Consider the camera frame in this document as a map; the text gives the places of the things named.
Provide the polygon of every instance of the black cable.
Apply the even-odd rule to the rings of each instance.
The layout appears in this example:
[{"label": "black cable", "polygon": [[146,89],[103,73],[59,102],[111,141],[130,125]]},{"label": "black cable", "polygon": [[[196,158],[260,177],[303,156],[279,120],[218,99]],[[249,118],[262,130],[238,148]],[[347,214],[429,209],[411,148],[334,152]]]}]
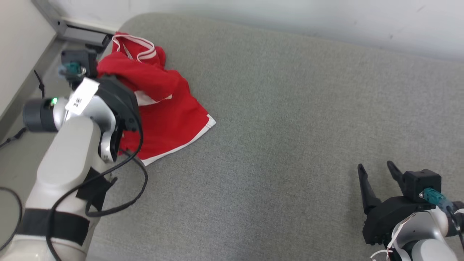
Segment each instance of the black cable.
[{"label": "black cable", "polygon": [[[127,156],[130,156],[130,154],[127,152],[127,151],[122,151],[124,154],[126,154]],[[132,159],[132,161],[134,161],[137,165],[139,165],[139,167],[142,169],[143,171],[143,175],[145,176],[145,180],[143,181],[143,186],[142,186],[142,189],[140,190],[139,194],[137,194],[137,196],[135,196],[135,198],[125,204],[122,204],[118,207],[114,207],[114,208],[110,208],[110,209],[107,209],[107,210],[102,210],[102,211],[95,211],[95,212],[89,212],[89,209],[90,209],[90,206],[92,205],[91,202],[87,202],[87,205],[85,207],[85,214],[89,217],[102,217],[102,216],[106,216],[106,215],[111,215],[111,214],[114,214],[114,213],[117,213],[121,210],[124,210],[128,207],[130,207],[131,205],[133,205],[143,194],[143,192],[145,191],[145,188],[147,186],[147,183],[148,183],[148,173],[147,173],[147,170],[145,169],[145,166],[140,163],[138,160],[136,160],[135,158]]]},{"label": "black cable", "polygon": [[0,149],[3,148],[8,143],[10,143],[11,141],[21,138],[21,136],[23,136],[23,134],[24,134],[24,132],[26,132],[26,130],[27,130],[26,127],[24,127],[21,130],[19,130],[18,133],[16,133],[13,137],[10,137],[10,138],[6,139],[6,141],[4,143],[0,144]]},{"label": "black cable", "polygon": [[45,85],[35,70],[34,70],[34,73],[35,73],[35,76],[37,77],[37,80],[39,80],[39,90],[42,92],[42,98],[44,98],[45,97]]},{"label": "black cable", "polygon": [[132,153],[129,157],[127,157],[125,160],[123,160],[121,163],[117,164],[116,166],[102,172],[100,175],[97,175],[89,180],[87,180],[86,182],[83,182],[79,185],[77,185],[76,187],[72,188],[71,190],[69,190],[68,192],[66,192],[64,195],[62,195],[56,202],[55,204],[52,206],[52,208],[50,209],[50,211],[48,212],[48,215],[47,215],[47,230],[46,230],[46,235],[45,235],[45,239],[47,241],[47,246],[50,250],[50,252],[52,253],[53,257],[57,260],[57,261],[61,261],[60,257],[58,256],[55,248],[53,247],[53,244],[52,244],[52,230],[53,230],[53,215],[55,214],[55,211],[58,207],[58,205],[67,197],[69,196],[71,193],[73,193],[74,191],[80,189],[81,187],[89,184],[90,182],[93,182],[94,180],[100,178],[100,177],[103,177],[105,176],[106,174],[109,174],[111,173],[112,171],[122,167],[123,165],[125,165],[127,162],[131,161],[136,155],[137,153],[139,153],[140,149],[142,148],[142,144],[143,144],[143,130],[142,130],[142,124],[138,118],[138,116],[135,114],[135,112],[129,108],[118,96],[116,96],[114,93],[112,92],[109,92],[103,88],[100,88],[100,90],[103,90],[104,92],[106,93],[109,93],[111,95],[113,95],[117,100],[119,100],[119,102],[121,103],[122,106],[126,107],[126,109],[128,111],[130,111],[130,113],[132,114],[135,122],[137,123],[137,126],[138,126],[138,129],[139,129],[139,134],[140,134],[140,141],[139,141],[139,146],[138,148],[135,150],[134,153]]},{"label": "black cable", "polygon": [[10,238],[8,238],[8,240],[5,242],[5,244],[3,244],[3,245],[0,247],[0,251],[2,251],[2,250],[3,250],[4,248],[6,248],[6,246],[11,242],[11,240],[12,240],[13,237],[14,237],[14,235],[16,234],[16,231],[18,231],[19,225],[21,224],[21,220],[23,219],[23,203],[21,202],[21,199],[19,198],[18,194],[17,194],[16,192],[14,192],[12,189],[5,188],[5,187],[0,187],[0,190],[7,191],[7,192],[9,192],[11,195],[13,195],[14,198],[16,199],[16,202],[18,202],[18,206],[19,206],[18,222],[16,223],[16,227],[14,228],[13,233],[11,233]]},{"label": "black cable", "polygon": [[462,246],[463,251],[464,251],[464,237],[463,237],[463,234],[461,232],[462,228],[459,227],[458,219],[456,218],[456,215],[454,214],[453,209],[451,208],[451,206],[447,206],[446,210],[448,211],[448,213],[450,213],[451,220],[453,220],[454,228],[458,232],[459,240],[461,241],[461,246]]}]

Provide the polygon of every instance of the red cloth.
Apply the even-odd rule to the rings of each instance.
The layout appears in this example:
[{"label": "red cloth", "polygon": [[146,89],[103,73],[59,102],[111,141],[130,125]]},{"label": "red cloth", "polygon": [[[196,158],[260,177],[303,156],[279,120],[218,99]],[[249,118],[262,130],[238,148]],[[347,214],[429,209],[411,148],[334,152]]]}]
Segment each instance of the red cloth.
[{"label": "red cloth", "polygon": [[[116,75],[136,93],[144,134],[138,156],[145,165],[183,148],[216,123],[190,94],[188,82],[177,71],[164,69],[161,47],[120,32],[113,41],[98,73]],[[125,131],[120,148],[134,151],[139,140],[138,132]]]}]

